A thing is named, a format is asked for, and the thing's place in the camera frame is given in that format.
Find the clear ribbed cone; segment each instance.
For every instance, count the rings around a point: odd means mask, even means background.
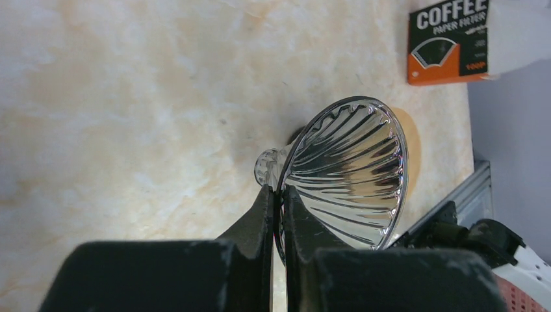
[[[277,191],[294,185],[308,211],[350,246],[384,248],[407,189],[404,132],[382,102],[344,99],[293,144],[262,153],[255,178]]]

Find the marble countertop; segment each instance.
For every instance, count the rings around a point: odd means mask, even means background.
[[[473,171],[466,86],[405,81],[412,2],[0,1],[0,311],[82,242],[218,236],[260,152],[348,96],[403,123],[406,229]]]

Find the marble table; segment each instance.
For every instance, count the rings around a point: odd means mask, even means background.
[[[0,311],[36,311],[82,242],[218,236],[258,154],[352,95],[404,125],[403,231],[473,171],[466,86],[405,81],[429,2],[0,1]]]

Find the gray wall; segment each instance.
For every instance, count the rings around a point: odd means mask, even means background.
[[[495,218],[551,262],[551,60],[468,91],[473,146],[491,162]]]

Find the coffee filter box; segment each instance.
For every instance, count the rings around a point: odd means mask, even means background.
[[[448,0],[409,15],[407,80],[495,77],[551,59],[551,10],[514,0]]]

